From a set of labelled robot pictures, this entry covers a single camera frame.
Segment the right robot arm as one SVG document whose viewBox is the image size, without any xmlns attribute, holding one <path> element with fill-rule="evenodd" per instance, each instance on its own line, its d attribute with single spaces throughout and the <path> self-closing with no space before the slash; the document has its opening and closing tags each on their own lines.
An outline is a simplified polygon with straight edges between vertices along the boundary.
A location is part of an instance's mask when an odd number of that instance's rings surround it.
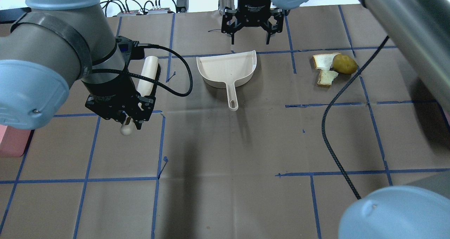
<svg viewBox="0 0 450 239">
<path fill-rule="evenodd" d="M 260 54 L 238 88 L 233 130 L 236 239 L 369 239 L 362 225 L 393 238 L 430 239 L 431 226 L 400 229 L 397 205 L 409 184 L 449 172 L 449 127 L 439 103 L 392 41 L 331 107 L 326 135 L 361 199 L 335 165 L 321 134 L 326 106 L 351 79 L 316 86 L 314 54 L 339 51 L 363 65 L 385 33 L 361 5 L 300 7 L 288 16 L 295 52 Z"/>
</svg>

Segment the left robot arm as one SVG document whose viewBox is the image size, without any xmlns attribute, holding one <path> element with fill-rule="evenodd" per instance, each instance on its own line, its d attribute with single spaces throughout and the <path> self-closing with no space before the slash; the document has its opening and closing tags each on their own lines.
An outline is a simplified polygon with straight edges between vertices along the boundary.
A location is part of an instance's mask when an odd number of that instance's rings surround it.
<svg viewBox="0 0 450 239">
<path fill-rule="evenodd" d="M 155 88 L 139 92 L 128 65 L 142 59 L 137 41 L 114 36 L 100 0 L 25 0 L 31 9 L 1 37 L 1 125 L 47 125 L 77 81 L 85 106 L 105 120 L 139 130 L 153 112 Z"/>
</svg>

